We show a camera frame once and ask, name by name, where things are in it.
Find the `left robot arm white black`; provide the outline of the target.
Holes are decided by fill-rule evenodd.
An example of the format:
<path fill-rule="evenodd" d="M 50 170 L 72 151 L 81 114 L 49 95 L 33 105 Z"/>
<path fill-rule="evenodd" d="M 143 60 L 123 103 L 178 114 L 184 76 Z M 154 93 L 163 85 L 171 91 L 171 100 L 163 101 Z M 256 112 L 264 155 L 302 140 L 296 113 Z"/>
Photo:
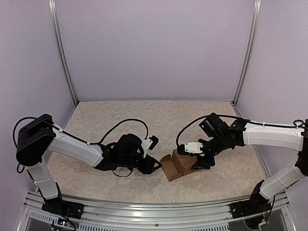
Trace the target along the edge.
<path fill-rule="evenodd" d="M 141 139 L 131 133 L 124 134 L 118 141 L 107 145 L 103 141 L 89 142 L 55 124 L 49 114 L 21 118 L 13 128 L 18 165 L 28 172 L 45 205 L 57 214 L 67 210 L 67 202 L 63 200 L 60 187 L 43 160 L 46 152 L 62 154 L 100 171 L 115 171 L 123 167 L 150 175 L 162 166 L 148 155 L 148 151 L 158 142 L 156 136 Z"/>

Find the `aluminium frame post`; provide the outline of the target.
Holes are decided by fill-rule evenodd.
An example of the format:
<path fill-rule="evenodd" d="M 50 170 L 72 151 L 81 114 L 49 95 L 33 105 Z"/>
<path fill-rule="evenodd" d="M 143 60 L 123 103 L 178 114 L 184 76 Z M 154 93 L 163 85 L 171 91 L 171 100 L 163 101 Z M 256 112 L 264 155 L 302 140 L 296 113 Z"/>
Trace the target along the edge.
<path fill-rule="evenodd" d="M 254 43 L 255 43 L 255 38 L 257 34 L 257 26 L 258 26 L 258 21 L 259 21 L 259 15 L 260 15 L 260 10 L 261 10 L 261 0 L 255 0 L 254 1 L 254 8 L 253 8 L 253 14 L 252 14 L 252 21 L 250 25 L 250 30 L 249 30 L 249 36 L 248 36 L 248 43 L 246 46 L 246 51 L 245 51 L 245 56 L 244 56 L 244 62 L 243 66 L 240 72 L 240 78 L 237 84 L 237 88 L 235 91 L 235 95 L 233 98 L 233 104 L 236 106 L 240 100 L 240 96 L 242 94 L 243 88 L 244 88 L 244 82 L 247 76 L 248 68 L 250 65 L 250 60 L 251 56 L 253 53 L 253 48 L 254 48 Z"/>
<path fill-rule="evenodd" d="M 67 58 L 66 58 L 65 51 L 64 51 L 64 45 L 63 45 L 62 36 L 61 36 L 61 29 L 60 29 L 59 18 L 58 18 L 58 13 L 57 13 L 56 1 L 49 0 L 48 5 L 49 5 L 49 11 L 51 15 L 51 24 L 53 28 L 54 37 L 55 37 L 56 47 L 59 53 L 59 58 L 60 58 L 60 62 L 62 65 L 64 78 L 65 78 L 73 105 L 74 107 L 77 107 L 79 100 L 78 100 L 77 92 L 76 92 L 76 89 L 75 89 L 75 86 L 74 86 L 74 83 L 73 83 L 73 80 L 72 80 L 72 77 L 69 71 Z"/>

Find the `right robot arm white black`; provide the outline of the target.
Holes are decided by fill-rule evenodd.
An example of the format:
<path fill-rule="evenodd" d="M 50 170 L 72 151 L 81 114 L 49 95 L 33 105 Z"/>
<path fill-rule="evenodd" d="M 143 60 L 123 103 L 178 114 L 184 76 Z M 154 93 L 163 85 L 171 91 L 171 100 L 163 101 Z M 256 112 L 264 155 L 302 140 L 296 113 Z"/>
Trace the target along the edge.
<path fill-rule="evenodd" d="M 297 154 L 290 163 L 262 180 L 253 189 L 246 203 L 249 213 L 255 214 L 277 193 L 308 176 L 308 122 L 294 120 L 292 124 L 271 124 L 236 118 L 228 125 L 221 116 L 211 113 L 200 123 L 208 140 L 184 144 L 184 151 L 195 155 L 194 169 L 209 169 L 216 155 L 236 147 L 254 146 L 261 151 L 290 151 Z"/>

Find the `brown cardboard box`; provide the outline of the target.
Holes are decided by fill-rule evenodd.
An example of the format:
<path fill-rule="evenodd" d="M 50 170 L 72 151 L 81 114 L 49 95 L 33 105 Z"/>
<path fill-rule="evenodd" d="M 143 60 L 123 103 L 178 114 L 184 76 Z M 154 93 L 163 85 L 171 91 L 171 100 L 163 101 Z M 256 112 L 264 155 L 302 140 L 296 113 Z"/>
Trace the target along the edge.
<path fill-rule="evenodd" d="M 171 182 L 196 172 L 196 170 L 192 170 L 196 160 L 196 156 L 179 155 L 175 149 L 172 154 L 165 155 L 160 163 L 167 180 Z"/>

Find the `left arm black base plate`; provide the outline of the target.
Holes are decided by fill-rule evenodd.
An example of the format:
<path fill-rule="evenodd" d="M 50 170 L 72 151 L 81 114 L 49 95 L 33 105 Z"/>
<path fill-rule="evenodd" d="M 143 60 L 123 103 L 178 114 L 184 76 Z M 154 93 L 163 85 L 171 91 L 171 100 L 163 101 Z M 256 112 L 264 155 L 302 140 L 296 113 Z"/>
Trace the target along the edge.
<path fill-rule="evenodd" d="M 42 210 L 50 213 L 58 214 L 66 218 L 81 219 L 84 205 L 81 203 L 70 202 L 61 198 L 45 200 Z"/>

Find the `right aluminium frame post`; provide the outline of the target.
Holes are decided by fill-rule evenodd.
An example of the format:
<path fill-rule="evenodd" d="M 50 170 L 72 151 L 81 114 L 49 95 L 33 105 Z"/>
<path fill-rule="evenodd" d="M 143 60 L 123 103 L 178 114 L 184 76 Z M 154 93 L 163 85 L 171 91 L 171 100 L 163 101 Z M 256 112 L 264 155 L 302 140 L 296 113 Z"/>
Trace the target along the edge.
<path fill-rule="evenodd" d="M 247 76 L 248 68 L 250 65 L 250 60 L 251 56 L 253 53 L 253 48 L 254 48 L 254 43 L 255 43 L 255 38 L 257 34 L 257 26 L 258 26 L 258 21 L 259 21 L 259 15 L 260 15 L 260 10 L 261 10 L 261 0 L 255 0 L 254 1 L 254 8 L 253 8 L 253 14 L 252 14 L 252 21 L 250 25 L 250 30 L 249 30 L 249 36 L 248 36 L 248 43 L 246 46 L 246 51 L 245 51 L 245 56 L 244 56 L 244 62 L 243 66 L 240 72 L 240 78 L 237 84 L 237 88 L 235 91 L 235 95 L 233 98 L 233 104 L 236 106 L 240 100 L 240 96 L 242 94 L 243 88 L 244 88 L 244 82 Z"/>

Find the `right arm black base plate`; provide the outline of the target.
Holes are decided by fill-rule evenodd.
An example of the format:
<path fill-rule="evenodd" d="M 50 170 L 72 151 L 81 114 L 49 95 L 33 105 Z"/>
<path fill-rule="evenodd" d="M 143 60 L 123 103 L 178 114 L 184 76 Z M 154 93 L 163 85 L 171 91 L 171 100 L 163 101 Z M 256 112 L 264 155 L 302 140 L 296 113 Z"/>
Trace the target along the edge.
<path fill-rule="evenodd" d="M 232 218 L 241 218 L 257 213 L 269 211 L 271 204 L 269 201 L 259 202 L 258 200 L 238 201 L 230 204 Z"/>

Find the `front aluminium frame rail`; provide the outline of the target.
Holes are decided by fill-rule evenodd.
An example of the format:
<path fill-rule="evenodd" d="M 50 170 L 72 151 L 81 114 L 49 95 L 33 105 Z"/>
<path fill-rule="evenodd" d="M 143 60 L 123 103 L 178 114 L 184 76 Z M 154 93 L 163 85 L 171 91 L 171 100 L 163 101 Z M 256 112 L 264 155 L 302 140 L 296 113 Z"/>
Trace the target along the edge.
<path fill-rule="evenodd" d="M 128 203 L 89 199 L 63 194 L 63 199 L 84 205 L 81 219 L 70 218 L 77 231 L 126 231 L 126 230 L 227 230 L 230 223 L 261 216 L 261 213 L 233 218 L 230 205 L 248 200 L 248 196 L 212 200 L 195 203 Z M 33 220 L 46 223 L 48 230 L 52 219 L 55 223 L 59 215 L 50 214 L 41 209 L 43 199 L 38 192 L 30 191 L 20 212 L 21 218 L 16 231 L 26 231 Z M 282 230 L 298 231 L 295 217 L 285 192 L 279 192 L 268 220 L 267 227 L 282 225 Z"/>

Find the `left aluminium frame post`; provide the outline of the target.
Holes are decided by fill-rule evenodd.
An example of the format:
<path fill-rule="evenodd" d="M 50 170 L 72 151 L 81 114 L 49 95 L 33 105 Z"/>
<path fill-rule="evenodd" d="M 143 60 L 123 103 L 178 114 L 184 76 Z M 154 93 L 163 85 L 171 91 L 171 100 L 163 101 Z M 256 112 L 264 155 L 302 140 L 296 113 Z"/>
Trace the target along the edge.
<path fill-rule="evenodd" d="M 49 0 L 48 5 L 49 5 L 49 11 L 51 15 L 51 24 L 53 28 L 54 37 L 55 37 L 56 47 L 59 53 L 59 58 L 60 58 L 60 62 L 62 65 L 64 78 L 65 78 L 73 105 L 74 107 L 77 107 L 79 100 L 78 100 L 77 92 L 76 92 L 76 89 L 75 89 L 75 86 L 74 86 L 74 83 L 73 83 L 73 80 L 72 80 L 72 77 L 69 71 L 67 58 L 66 58 L 65 51 L 64 51 L 64 45 L 63 45 L 62 36 L 61 36 L 61 29 L 60 29 L 59 18 L 58 18 L 58 13 L 57 13 L 56 1 Z"/>

